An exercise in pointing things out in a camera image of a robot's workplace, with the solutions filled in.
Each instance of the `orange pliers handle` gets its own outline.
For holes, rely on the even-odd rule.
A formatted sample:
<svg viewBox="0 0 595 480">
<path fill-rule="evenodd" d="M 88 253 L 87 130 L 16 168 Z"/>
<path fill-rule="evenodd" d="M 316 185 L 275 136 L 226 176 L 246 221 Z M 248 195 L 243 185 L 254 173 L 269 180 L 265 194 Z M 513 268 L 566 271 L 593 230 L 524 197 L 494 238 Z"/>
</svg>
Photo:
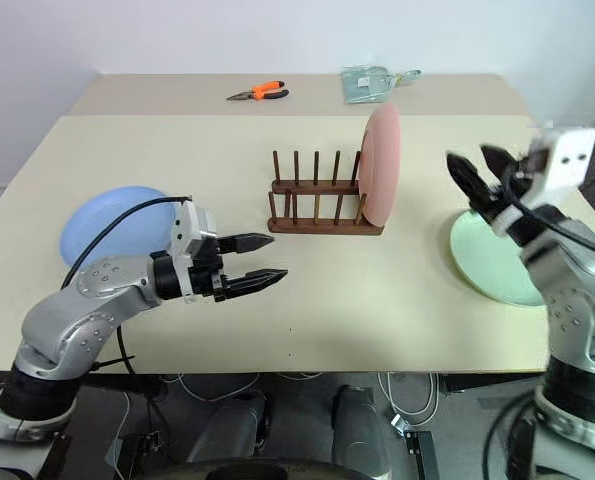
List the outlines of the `orange pliers handle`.
<svg viewBox="0 0 595 480">
<path fill-rule="evenodd" d="M 284 86 L 284 82 L 281 82 L 281 81 L 268 82 L 268 83 L 264 83 L 263 85 L 256 85 L 251 89 L 252 97 L 255 100 L 274 99 L 274 98 L 285 97 L 286 95 L 288 95 L 288 90 L 267 93 L 268 90 L 275 90 L 275 89 L 281 88 L 283 86 Z"/>
</svg>

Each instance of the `pliers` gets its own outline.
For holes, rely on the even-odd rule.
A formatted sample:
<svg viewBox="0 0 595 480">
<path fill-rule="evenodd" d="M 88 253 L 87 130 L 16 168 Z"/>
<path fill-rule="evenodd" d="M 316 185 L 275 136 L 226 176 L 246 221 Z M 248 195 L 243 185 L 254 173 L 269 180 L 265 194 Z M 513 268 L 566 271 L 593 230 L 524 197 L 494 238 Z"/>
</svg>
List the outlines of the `pliers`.
<svg viewBox="0 0 595 480">
<path fill-rule="evenodd" d="M 268 90 L 275 90 L 284 86 L 284 82 L 275 81 L 264 83 L 263 85 L 256 85 L 252 90 L 238 93 L 232 97 L 228 97 L 226 100 L 249 100 L 254 98 L 255 100 L 272 100 L 275 98 L 282 98 L 288 95 L 288 90 L 281 90 L 280 92 L 268 92 Z"/>
</svg>

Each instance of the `pink plate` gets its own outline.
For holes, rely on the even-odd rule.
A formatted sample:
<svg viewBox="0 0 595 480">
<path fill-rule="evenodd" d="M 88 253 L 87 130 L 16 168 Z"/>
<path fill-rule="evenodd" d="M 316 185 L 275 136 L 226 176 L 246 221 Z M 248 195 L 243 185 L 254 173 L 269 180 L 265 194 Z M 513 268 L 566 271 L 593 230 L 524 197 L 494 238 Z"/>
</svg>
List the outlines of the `pink plate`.
<svg viewBox="0 0 595 480">
<path fill-rule="evenodd" d="M 399 183 L 401 138 L 399 112 L 392 103 L 368 119 L 359 160 L 359 193 L 366 194 L 364 217 L 377 227 L 388 220 Z"/>
</svg>

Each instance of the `beige table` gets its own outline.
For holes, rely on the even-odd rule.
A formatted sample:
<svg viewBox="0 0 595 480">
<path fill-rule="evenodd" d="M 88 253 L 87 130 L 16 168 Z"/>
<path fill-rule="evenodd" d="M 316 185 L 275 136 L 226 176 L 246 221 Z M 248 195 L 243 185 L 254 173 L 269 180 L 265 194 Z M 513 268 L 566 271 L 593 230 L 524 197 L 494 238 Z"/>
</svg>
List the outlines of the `beige table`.
<svg viewBox="0 0 595 480">
<path fill-rule="evenodd" d="M 60 231 L 91 196 L 133 184 L 191 193 L 214 212 L 220 234 L 264 232 L 272 150 L 279 151 L 286 173 L 292 150 L 303 152 L 306 177 L 305 159 L 318 149 L 323 178 L 341 149 L 343 178 L 365 120 L 152 114 L 60 119 L 0 200 L 0 369 L 12 362 L 25 312 L 59 287 L 66 272 L 58 254 Z M 525 151 L 534 133 L 530 119 L 402 115 L 401 128 L 400 185 L 382 236 L 277 235 L 261 251 L 227 256 L 229 274 L 263 267 L 287 268 L 289 274 L 259 294 L 221 304 L 175 300 L 132 319 L 125 336 L 137 354 L 136 369 L 541 369 L 547 358 L 545 310 L 502 305 L 477 293 L 456 272 L 447 247 L 451 222 L 467 202 L 446 171 L 446 150 L 483 168 L 478 144 Z M 581 195 L 563 208 L 595 230 L 595 213 Z M 102 358 L 116 355 L 113 339 Z"/>
</svg>

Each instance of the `metal bracket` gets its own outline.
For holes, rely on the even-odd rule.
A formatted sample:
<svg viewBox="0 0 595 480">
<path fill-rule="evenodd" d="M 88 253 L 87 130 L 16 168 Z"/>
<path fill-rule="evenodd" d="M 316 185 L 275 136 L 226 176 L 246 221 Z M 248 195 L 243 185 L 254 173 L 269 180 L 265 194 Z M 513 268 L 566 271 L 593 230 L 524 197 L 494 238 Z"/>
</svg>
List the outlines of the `metal bracket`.
<svg viewBox="0 0 595 480">
<path fill-rule="evenodd" d="M 408 431 L 404 434 L 408 454 L 415 456 L 419 480 L 439 480 L 433 434 Z"/>
</svg>

